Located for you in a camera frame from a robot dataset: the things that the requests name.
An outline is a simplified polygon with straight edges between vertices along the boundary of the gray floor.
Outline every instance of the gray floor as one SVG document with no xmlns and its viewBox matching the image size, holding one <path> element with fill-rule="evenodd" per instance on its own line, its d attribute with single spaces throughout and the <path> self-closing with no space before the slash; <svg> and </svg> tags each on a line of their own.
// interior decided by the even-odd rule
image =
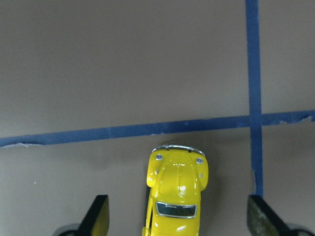
<svg viewBox="0 0 315 236">
<path fill-rule="evenodd" d="M 248 115 L 245 3 L 2 1 L 0 136 Z M 262 110 L 314 109 L 315 2 L 260 1 Z M 265 199 L 314 228 L 314 124 L 263 128 Z M 203 150 L 200 235 L 249 235 L 249 129 L 0 150 L 0 235 L 52 236 L 109 194 L 109 236 L 141 234 L 150 152 Z"/>
</svg>

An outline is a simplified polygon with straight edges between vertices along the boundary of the volkswagen beetle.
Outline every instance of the volkswagen beetle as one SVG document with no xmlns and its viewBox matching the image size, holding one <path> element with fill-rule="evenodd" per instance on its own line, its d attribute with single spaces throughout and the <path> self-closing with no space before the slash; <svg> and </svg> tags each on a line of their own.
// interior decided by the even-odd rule
<svg viewBox="0 0 315 236">
<path fill-rule="evenodd" d="M 163 145 L 150 155 L 148 207 L 142 236 L 198 236 L 201 191 L 208 184 L 203 152 Z"/>
</svg>

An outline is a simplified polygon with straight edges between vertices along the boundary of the blue painter's tape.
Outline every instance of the blue painter's tape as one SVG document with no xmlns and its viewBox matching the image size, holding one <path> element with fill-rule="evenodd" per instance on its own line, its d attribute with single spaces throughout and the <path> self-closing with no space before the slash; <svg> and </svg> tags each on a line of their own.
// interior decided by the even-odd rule
<svg viewBox="0 0 315 236">
<path fill-rule="evenodd" d="M 263 196 L 258 0 L 246 0 L 246 25 L 250 96 L 251 157 L 252 170 L 255 178 L 254 194 Z"/>
<path fill-rule="evenodd" d="M 315 121 L 315 110 L 274 113 L 262 115 L 263 125 L 282 123 L 299 123 L 306 118 Z M 224 117 L 211 119 L 195 119 L 153 124 L 116 126 L 97 129 L 64 131 L 46 134 L 23 135 L 0 138 L 0 147 L 13 144 L 54 145 L 74 142 L 84 142 L 102 139 L 126 138 L 146 135 L 161 135 L 192 131 L 244 128 L 250 126 L 249 116 Z"/>
</svg>

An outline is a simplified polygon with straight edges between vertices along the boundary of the toy car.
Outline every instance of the toy car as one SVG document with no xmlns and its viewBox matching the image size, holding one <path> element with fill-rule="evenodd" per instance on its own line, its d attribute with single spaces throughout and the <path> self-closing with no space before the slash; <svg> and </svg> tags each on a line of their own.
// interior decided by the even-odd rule
<svg viewBox="0 0 315 236">
<path fill-rule="evenodd" d="M 201 191 L 208 176 L 203 152 L 180 145 L 154 149 L 147 172 L 150 192 L 142 236 L 197 236 Z"/>
</svg>

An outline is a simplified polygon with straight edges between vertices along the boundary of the car windshield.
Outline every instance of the car windshield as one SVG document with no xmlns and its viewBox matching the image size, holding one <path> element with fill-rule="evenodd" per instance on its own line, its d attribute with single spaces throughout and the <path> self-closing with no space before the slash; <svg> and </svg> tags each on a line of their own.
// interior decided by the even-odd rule
<svg viewBox="0 0 315 236">
<path fill-rule="evenodd" d="M 176 218 L 194 218 L 196 205 L 172 205 L 157 202 L 157 212 L 159 215 Z"/>
</svg>

